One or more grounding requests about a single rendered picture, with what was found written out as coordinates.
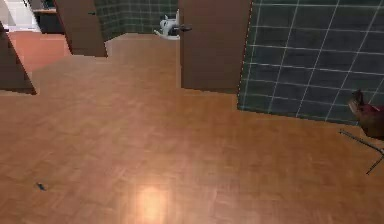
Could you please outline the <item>brown room door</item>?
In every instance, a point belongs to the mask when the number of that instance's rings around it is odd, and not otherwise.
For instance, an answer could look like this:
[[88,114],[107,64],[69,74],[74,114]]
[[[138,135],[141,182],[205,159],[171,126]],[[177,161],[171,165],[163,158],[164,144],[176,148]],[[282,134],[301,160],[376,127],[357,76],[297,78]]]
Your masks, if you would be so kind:
[[36,95],[6,29],[0,21],[0,90]]
[[95,12],[94,0],[54,0],[70,52],[73,55],[106,57],[107,50]]
[[234,93],[252,0],[179,0],[181,86]]

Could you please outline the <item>white toilet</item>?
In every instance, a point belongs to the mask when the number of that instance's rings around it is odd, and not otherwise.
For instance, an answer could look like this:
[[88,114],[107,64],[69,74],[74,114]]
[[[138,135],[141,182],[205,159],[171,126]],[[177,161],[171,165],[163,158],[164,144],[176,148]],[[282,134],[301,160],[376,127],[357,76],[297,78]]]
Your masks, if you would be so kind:
[[167,15],[160,21],[160,30],[154,30],[154,33],[166,40],[179,40],[180,13],[176,12],[174,18],[169,18]]

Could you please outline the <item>dark wooden cabinet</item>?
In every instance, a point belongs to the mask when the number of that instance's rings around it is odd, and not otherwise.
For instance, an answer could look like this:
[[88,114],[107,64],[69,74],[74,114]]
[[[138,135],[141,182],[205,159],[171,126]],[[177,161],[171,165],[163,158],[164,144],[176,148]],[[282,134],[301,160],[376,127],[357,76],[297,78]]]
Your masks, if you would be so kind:
[[60,18],[55,9],[35,9],[33,14],[43,34],[64,33]]

